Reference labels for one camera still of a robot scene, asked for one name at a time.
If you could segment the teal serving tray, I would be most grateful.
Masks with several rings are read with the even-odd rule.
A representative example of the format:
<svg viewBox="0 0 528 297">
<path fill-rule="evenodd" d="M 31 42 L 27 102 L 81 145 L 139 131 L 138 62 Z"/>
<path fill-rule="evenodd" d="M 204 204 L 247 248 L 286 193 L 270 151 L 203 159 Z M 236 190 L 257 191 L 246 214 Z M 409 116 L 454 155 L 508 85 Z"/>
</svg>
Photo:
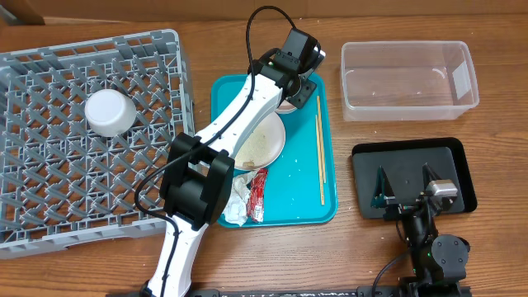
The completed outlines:
<svg viewBox="0 0 528 297">
<path fill-rule="evenodd" d="M 316 73 L 316 89 L 303 109 L 270 114 L 268 137 L 279 141 L 279 153 L 266 168 L 263 221 L 248 219 L 245 228 L 323 224 L 337 213 L 337 181 L 333 161 L 326 90 Z M 326 181 L 319 185 L 316 117 L 321 117 Z"/>
</svg>

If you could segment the black tray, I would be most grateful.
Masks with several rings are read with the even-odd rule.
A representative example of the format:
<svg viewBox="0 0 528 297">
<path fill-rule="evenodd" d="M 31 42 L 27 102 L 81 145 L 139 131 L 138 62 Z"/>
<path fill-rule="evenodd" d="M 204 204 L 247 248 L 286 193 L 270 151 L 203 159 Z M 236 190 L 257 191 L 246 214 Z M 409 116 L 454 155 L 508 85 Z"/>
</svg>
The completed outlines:
<svg viewBox="0 0 528 297">
<path fill-rule="evenodd" d="M 473 212 L 478 207 L 464 146 L 456 138 L 358 144 L 351 151 L 351 164 L 360 213 L 365 219 L 380 219 L 384 214 L 383 209 L 371 206 L 379 167 L 384 169 L 392 192 L 402 204 L 414 202 L 427 186 L 422 166 L 428 164 L 458 188 L 451 214 Z"/>
</svg>

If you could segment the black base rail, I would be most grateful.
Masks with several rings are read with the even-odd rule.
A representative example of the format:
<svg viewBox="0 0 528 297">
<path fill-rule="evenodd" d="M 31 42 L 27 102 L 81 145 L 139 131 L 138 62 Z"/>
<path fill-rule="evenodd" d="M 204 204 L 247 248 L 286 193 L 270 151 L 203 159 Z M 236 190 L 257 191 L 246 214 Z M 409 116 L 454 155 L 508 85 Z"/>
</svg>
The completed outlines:
<svg viewBox="0 0 528 297">
<path fill-rule="evenodd" d="M 146 293 L 138 291 L 119 294 L 106 294 L 107 297 L 140 297 Z M 286 290 L 286 291 L 234 291 L 222 292 L 219 290 L 190 290 L 186 297 L 371 297 L 370 286 L 359 286 L 353 290 Z M 376 297 L 411 296 L 405 295 L 397 286 L 378 286 Z M 455 293 L 426 293 L 425 296 L 457 296 Z M 473 296 L 469 287 L 461 287 L 459 296 Z"/>
</svg>

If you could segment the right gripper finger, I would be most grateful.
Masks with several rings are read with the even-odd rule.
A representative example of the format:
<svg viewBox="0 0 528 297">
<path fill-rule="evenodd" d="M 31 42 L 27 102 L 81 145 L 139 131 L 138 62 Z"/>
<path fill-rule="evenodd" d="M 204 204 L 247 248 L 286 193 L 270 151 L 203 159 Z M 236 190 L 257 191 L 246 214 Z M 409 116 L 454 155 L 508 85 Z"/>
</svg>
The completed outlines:
<svg viewBox="0 0 528 297">
<path fill-rule="evenodd" d="M 394 191 L 382 167 L 379 167 L 377 170 L 374 197 L 394 197 Z"/>
<path fill-rule="evenodd" d="M 425 163 L 422 166 L 423 183 L 430 184 L 431 182 L 440 180 L 441 177 L 432 169 L 432 167 Z"/>
</svg>

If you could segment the large white plate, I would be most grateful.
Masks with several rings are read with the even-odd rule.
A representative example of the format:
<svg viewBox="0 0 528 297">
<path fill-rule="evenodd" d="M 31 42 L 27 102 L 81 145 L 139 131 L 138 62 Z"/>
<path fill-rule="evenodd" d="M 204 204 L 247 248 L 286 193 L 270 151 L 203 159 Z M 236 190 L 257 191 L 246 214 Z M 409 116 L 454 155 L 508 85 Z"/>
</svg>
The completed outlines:
<svg viewBox="0 0 528 297">
<path fill-rule="evenodd" d="M 285 146 L 285 126 L 275 113 L 268 115 L 239 149 L 234 167 L 252 171 L 272 164 Z"/>
</svg>

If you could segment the wooden chopstick right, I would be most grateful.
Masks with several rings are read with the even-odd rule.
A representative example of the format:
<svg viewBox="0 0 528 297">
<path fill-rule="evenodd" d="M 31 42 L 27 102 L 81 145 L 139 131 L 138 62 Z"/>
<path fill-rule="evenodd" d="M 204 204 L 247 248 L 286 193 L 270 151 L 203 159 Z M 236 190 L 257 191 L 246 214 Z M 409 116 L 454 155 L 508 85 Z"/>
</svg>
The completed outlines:
<svg viewBox="0 0 528 297">
<path fill-rule="evenodd" d="M 323 171 L 323 183 L 326 183 L 327 181 L 327 174 L 326 174 L 326 168 L 325 168 L 325 152 L 324 152 L 324 141 L 323 141 L 323 126 L 322 126 L 322 110 L 321 110 L 321 100 L 320 96 L 317 95 L 317 121 L 318 121 L 318 139 L 319 139 L 319 150 L 320 150 L 320 160 L 322 165 L 322 171 Z"/>
</svg>

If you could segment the white napkin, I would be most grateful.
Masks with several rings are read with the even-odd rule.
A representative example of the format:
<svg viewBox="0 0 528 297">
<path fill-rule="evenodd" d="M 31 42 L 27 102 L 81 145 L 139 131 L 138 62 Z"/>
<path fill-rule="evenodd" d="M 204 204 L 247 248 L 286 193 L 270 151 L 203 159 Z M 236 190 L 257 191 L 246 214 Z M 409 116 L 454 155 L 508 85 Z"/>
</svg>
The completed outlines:
<svg viewBox="0 0 528 297">
<path fill-rule="evenodd" d="M 249 188 L 257 171 L 247 172 L 233 179 L 230 197 L 224 208 L 224 219 L 230 224 L 242 226 L 248 219 L 247 204 L 251 195 Z"/>
</svg>

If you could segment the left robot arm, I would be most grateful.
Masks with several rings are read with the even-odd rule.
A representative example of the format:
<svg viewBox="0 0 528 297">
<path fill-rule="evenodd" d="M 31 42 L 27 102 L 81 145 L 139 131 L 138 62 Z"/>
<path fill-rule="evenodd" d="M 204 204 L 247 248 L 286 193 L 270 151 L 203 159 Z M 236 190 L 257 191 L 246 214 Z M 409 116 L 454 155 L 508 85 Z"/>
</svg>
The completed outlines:
<svg viewBox="0 0 528 297">
<path fill-rule="evenodd" d="M 224 211 L 232 189 L 234 157 L 257 126 L 283 101 L 304 107 L 316 86 L 309 76 L 325 53 L 311 35 L 292 29 L 284 45 L 250 59 L 237 96 L 196 135 L 180 133 L 169 149 L 159 194 L 166 223 L 158 266 L 142 296 L 184 296 L 206 229 Z"/>
</svg>

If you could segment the grey white bowl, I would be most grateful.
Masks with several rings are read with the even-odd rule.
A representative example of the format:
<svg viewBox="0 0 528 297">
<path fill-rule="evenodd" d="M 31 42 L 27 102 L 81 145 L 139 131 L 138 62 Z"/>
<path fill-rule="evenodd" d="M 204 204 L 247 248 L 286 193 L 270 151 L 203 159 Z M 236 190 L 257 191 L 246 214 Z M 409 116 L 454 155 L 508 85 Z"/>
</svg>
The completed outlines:
<svg viewBox="0 0 528 297">
<path fill-rule="evenodd" d="M 93 93 L 84 107 L 90 129 L 103 137 L 123 134 L 136 119 L 136 107 L 126 95 L 112 89 Z"/>
</svg>

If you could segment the red snack wrapper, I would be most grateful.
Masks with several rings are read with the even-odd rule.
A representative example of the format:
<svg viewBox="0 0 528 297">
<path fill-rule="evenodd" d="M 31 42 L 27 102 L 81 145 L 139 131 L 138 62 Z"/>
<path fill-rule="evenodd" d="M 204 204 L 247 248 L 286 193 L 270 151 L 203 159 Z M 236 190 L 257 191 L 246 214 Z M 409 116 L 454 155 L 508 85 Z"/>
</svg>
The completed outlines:
<svg viewBox="0 0 528 297">
<path fill-rule="evenodd" d="M 264 190 L 268 170 L 261 168 L 251 180 L 250 197 L 247 203 L 247 216 L 255 223 L 262 223 L 264 219 Z"/>
</svg>

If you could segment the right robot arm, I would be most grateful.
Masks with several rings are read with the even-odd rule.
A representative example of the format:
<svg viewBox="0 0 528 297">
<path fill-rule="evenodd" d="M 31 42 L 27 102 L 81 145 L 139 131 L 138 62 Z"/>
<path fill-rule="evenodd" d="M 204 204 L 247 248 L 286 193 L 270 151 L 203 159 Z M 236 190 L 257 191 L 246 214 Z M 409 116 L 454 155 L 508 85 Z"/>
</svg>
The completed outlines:
<svg viewBox="0 0 528 297">
<path fill-rule="evenodd" d="M 455 235 L 439 234 L 434 221 L 455 203 L 458 188 L 451 179 L 441 178 L 428 164 L 422 166 L 422 175 L 423 190 L 414 202 L 404 204 L 397 200 L 384 169 L 379 167 L 377 170 L 371 206 L 384 210 L 384 220 L 395 222 L 407 251 L 382 268 L 370 287 L 370 294 L 470 297 L 471 289 L 460 284 L 466 278 L 469 242 Z M 382 291 L 378 284 L 383 274 L 406 257 L 411 259 L 413 275 Z"/>
</svg>

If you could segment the grey plastic dish rack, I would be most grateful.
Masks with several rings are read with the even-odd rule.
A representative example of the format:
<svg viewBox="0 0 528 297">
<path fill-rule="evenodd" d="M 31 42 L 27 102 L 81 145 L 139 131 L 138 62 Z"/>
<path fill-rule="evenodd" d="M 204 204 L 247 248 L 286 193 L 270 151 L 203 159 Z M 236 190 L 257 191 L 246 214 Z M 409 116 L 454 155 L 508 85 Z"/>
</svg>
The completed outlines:
<svg viewBox="0 0 528 297">
<path fill-rule="evenodd" d="M 95 92 L 136 107 L 124 133 L 96 134 L 84 114 Z M 27 49 L 1 56 L 1 256 L 140 238 L 165 229 L 141 213 L 163 207 L 151 172 L 173 138 L 194 132 L 191 70 L 171 29 Z"/>
</svg>

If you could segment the clear plastic bin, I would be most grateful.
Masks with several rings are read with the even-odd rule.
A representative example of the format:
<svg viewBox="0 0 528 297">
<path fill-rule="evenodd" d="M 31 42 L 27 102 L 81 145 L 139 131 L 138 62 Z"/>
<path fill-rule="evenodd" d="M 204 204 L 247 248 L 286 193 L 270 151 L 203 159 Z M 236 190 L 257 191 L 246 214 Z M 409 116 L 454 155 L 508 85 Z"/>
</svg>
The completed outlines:
<svg viewBox="0 0 528 297">
<path fill-rule="evenodd" d="M 347 42 L 340 76 L 346 121 L 455 120 L 479 105 L 463 41 Z"/>
</svg>

